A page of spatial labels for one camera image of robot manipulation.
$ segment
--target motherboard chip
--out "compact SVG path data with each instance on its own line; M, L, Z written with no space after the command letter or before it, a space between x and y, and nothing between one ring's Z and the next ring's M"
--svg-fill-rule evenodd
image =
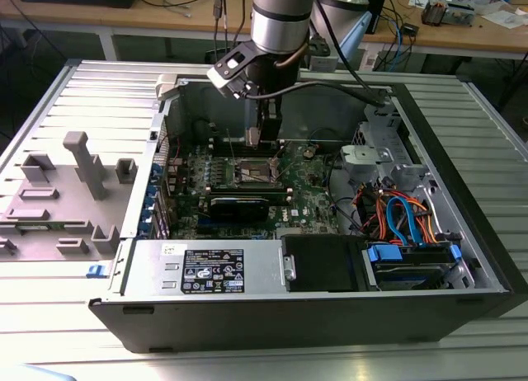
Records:
M237 162L235 181L237 183L259 183L277 186L278 162L275 159L243 159Z

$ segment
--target wooden desk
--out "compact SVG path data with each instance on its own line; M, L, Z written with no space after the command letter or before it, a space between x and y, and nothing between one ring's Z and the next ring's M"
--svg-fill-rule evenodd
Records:
M212 39L214 20L213 0L201 0L191 4L187 18L166 8L153 7L137 0L130 9L110 7L69 6L45 3L23 3L14 0L22 11L40 29L49 31L79 31L99 35L107 59L117 59L118 53L113 35L144 35L168 38ZM161 3L161 0L148 0ZM228 0L229 38L238 29L242 14L242 0ZM420 27L413 52L424 54L450 54L488 58L521 59L528 50L528 26L508 30L477 17L472 27L424 26L421 9L409 7L408 0L393 0L396 10L406 22ZM528 0L512 0L526 3ZM246 0L246 24L241 40L248 39L249 14L252 0ZM9 0L0 0L0 20L5 27L31 28ZM366 35L361 44L366 49L364 61L372 60L394 41L389 23L382 21L373 35Z

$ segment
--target blue clip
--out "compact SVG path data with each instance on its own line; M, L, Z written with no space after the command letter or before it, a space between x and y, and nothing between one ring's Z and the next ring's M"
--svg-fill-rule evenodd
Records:
M369 254L370 262L374 261L401 261L403 260L402 252L398 245L372 245L369 247L367 253Z
M138 230L144 233L148 233L150 230L150 223L139 222Z
M141 211L141 219L145 220L152 216L152 210L150 209L143 209Z
M163 173L163 168L161 168L158 164L152 164L151 171L154 175L161 175Z
M408 245L407 239L394 226L392 206L396 201L401 202L403 204L403 207L405 208L405 211L407 212L407 220L409 223L409 230L411 231L412 240L418 245L422 244L422 235L420 234L420 230L416 228L416 224L414 223L413 208L403 197L393 197L387 203L387 224L389 225L389 228L402 241L403 245Z
M105 275L105 270L106 268L104 266L101 266L100 264L94 264L93 266L90 266L90 268L88 268L86 277L88 279L106 278L107 275Z
M158 188L155 186L147 186L147 195L156 195Z
M451 245L450 246L451 254L455 258L455 260L460 260L462 258L462 252L460 251L460 248L458 245Z
M145 206L152 206L152 205L154 205L154 198L147 196L147 197L144 198L143 203L144 203Z

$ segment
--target table leg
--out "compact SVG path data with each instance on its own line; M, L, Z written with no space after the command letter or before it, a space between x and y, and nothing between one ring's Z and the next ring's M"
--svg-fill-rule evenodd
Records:
M163 38L165 43L165 56L167 58L174 58L174 53L172 52L172 39L169 37Z
M17 28L3 28L8 34L9 37L15 42L16 46L19 49L24 49L27 47L26 38L24 37L25 29Z
M383 51L384 43L367 43L365 53L361 59L360 70L373 70L378 59L378 54Z
M110 32L99 33L99 41L105 53L105 59L107 61L118 61L119 52L114 41L114 36Z

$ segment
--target side panel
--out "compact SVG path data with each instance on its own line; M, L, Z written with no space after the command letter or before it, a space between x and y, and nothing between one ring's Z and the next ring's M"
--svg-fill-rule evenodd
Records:
M396 85L394 88L405 113L404 119L408 120L406 121L408 129L415 138L420 139L424 152L430 158L437 174L441 176L451 198L502 286L514 293L500 308L495 308L489 314L493 316L503 315L528 299L528 284L408 89L404 85Z
M127 350L143 353L438 341L504 299L476 294L130 305L93 300L89 308Z

